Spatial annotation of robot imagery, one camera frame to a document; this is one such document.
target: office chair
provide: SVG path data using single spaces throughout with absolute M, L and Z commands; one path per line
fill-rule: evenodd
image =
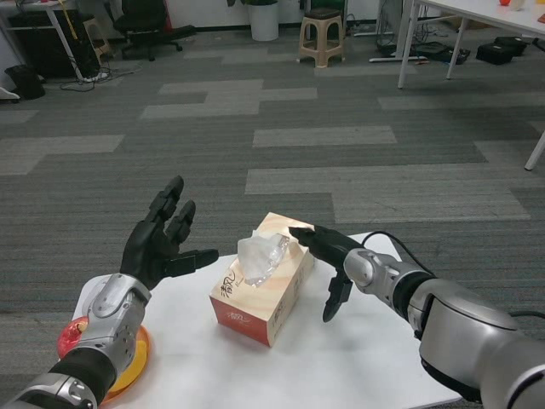
M 167 20 L 167 10 L 163 0 L 123 0 L 121 10 L 123 15 L 114 20 L 110 3 L 104 3 L 106 12 L 113 22 L 113 28 L 121 32 L 130 44 L 121 50 L 123 59 L 130 49 L 147 47 L 147 58 L 155 61 L 152 53 L 154 45 L 174 45 L 176 51 L 183 48 L 175 41 L 165 38 L 163 28 Z

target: floor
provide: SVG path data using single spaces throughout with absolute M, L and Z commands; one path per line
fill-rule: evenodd
M 368 37 L 317 70 L 295 63 L 295 30 L 272 43 L 214 32 L 112 63 L 138 72 L 92 92 L 49 84 L 0 105 L 0 402 L 55 363 L 81 286 L 118 270 L 175 175 L 198 205 L 187 249 L 233 253 L 268 211 L 385 229 L 500 307 L 545 310 L 545 162 L 523 170 L 545 129 L 545 54 L 475 60 L 497 34 L 468 33 L 451 81 L 443 63 L 411 64 L 403 91 L 398 64 L 367 62 Z

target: white desk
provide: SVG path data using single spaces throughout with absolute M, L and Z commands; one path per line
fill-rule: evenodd
M 399 258 L 388 238 L 374 236 L 369 246 Z M 271 349 L 219 325 L 208 295 L 234 257 L 153 291 L 143 323 L 152 336 L 149 365 L 105 409 L 409 409 L 460 399 L 424 372 L 409 324 L 376 298 L 354 287 L 350 301 L 323 323 L 335 272 L 322 262 Z M 85 285 L 74 318 L 102 279 Z
M 76 9 L 76 1 L 75 0 L 65 0 L 64 6 L 66 9 Z M 76 60 L 74 58 L 74 54 L 72 53 L 72 50 L 70 49 L 70 45 L 68 45 L 68 41 L 66 40 L 65 34 L 60 28 L 59 21 L 57 20 L 57 16 L 55 15 L 55 10 L 62 10 L 62 7 L 60 6 L 60 3 L 58 1 L 49 1 L 46 3 L 24 3 L 23 6 L 25 11 L 31 12 L 31 11 L 45 11 L 49 17 L 49 20 L 51 21 L 51 26 L 40 26 L 40 27 L 12 27 L 9 24 L 8 17 L 14 14 L 18 14 L 19 10 L 17 9 L 17 6 L 15 4 L 14 0 L 3 0 L 0 1 L 0 29 L 2 29 L 4 35 L 8 39 L 11 48 L 14 50 L 14 52 L 17 54 L 17 58 L 19 58 L 19 61 L 24 61 L 25 58 L 20 52 L 20 46 L 15 40 L 14 37 L 12 37 L 10 34 L 12 31 L 16 30 L 32 30 L 33 28 L 48 28 L 48 29 L 55 29 L 57 33 L 59 34 L 60 41 L 62 42 L 62 45 L 66 51 L 66 54 L 68 55 L 68 58 L 70 59 L 70 62 L 72 64 L 72 67 L 74 68 L 74 72 L 76 73 L 76 76 L 79 80 L 83 80 L 82 73 L 79 71 L 79 68 L 77 68 Z
M 545 24 L 537 21 L 537 19 L 545 14 L 545 4 L 536 4 L 535 0 L 526 0 L 525 6 L 519 11 L 511 11 L 509 7 L 501 6 L 497 0 L 414 0 L 410 6 L 410 23 L 407 31 L 401 72 L 399 73 L 398 88 L 400 89 L 404 86 L 405 70 L 409 60 L 416 19 L 422 6 L 433 7 L 462 17 L 462 24 L 458 32 L 458 38 L 456 39 L 454 53 L 450 60 L 449 71 L 446 74 L 447 79 L 450 79 L 452 70 L 456 65 L 463 33 L 470 20 L 480 21 L 518 34 L 545 39 Z M 542 155 L 543 150 L 545 150 L 545 132 L 543 132 L 541 139 L 528 159 L 525 165 L 526 170 L 532 170 L 536 166 L 536 162 Z

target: desk leg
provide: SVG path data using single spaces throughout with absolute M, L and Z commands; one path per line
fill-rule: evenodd
M 348 21 L 348 0 L 344 0 L 344 14 L 342 16 L 342 33 L 344 37 L 347 36 L 347 21 Z
M 456 65 L 458 54 L 460 54 L 460 45 L 462 45 L 463 33 L 466 31 L 466 28 L 468 27 L 468 22 L 469 20 L 464 17 L 462 19 L 462 23 L 460 24 L 460 29 L 458 30 L 458 38 L 456 39 L 456 45 L 454 46 L 454 51 L 452 52 L 452 58 L 450 59 L 449 71 L 446 73 L 446 79 L 450 79 L 450 75 L 452 74 L 452 69 Z
M 83 81 L 82 73 L 79 71 L 79 68 L 77 68 L 76 59 L 74 57 L 74 54 L 72 54 L 70 45 L 68 45 L 68 41 L 66 40 L 65 33 L 62 32 L 62 28 L 60 27 L 60 24 L 59 24 L 59 21 L 57 20 L 57 16 L 55 15 L 55 12 L 50 7 L 47 7 L 46 11 L 48 13 L 49 19 L 51 20 L 51 25 L 55 28 L 55 30 L 57 31 L 57 34 L 59 34 L 60 42 L 65 48 L 65 51 L 66 51 L 66 54 L 68 55 L 70 63 L 72 64 L 72 67 L 74 68 L 74 71 L 76 72 L 77 79 L 79 79 L 80 81 Z
M 526 162 L 526 170 L 532 170 L 536 167 L 536 163 L 539 160 L 539 157 L 542 156 L 543 151 L 545 151 L 545 132 L 543 132 L 542 137 L 534 148 L 534 152 L 531 153 L 528 162 Z
M 409 63 L 410 46 L 412 45 L 412 36 L 415 32 L 416 19 L 418 18 L 419 14 L 420 14 L 420 4 L 417 3 L 415 0 L 410 6 L 409 29 L 407 31 L 407 38 L 405 39 L 405 48 L 403 50 L 403 61 L 401 62 L 401 71 L 399 72 L 399 82 L 398 82 L 399 89 L 402 89 L 405 83 L 405 70 L 407 69 L 407 64 Z

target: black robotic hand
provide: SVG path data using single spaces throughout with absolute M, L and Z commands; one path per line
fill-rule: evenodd
M 310 228 L 290 228 L 290 234 L 299 240 L 300 245 L 308 247 L 310 253 L 335 268 L 337 276 L 330 282 L 330 298 L 325 302 L 324 322 L 330 321 L 341 305 L 348 301 L 352 281 L 344 271 L 344 259 L 347 254 L 363 246 L 354 239 L 330 228 L 315 226 Z
M 159 192 L 150 204 L 146 218 L 136 224 L 125 245 L 121 274 L 137 278 L 148 290 L 155 288 L 165 277 L 194 273 L 218 259 L 218 250 L 178 253 L 180 244 L 191 231 L 196 210 L 193 201 L 184 204 L 164 231 L 164 224 L 176 211 L 183 188 L 184 181 L 177 176 Z

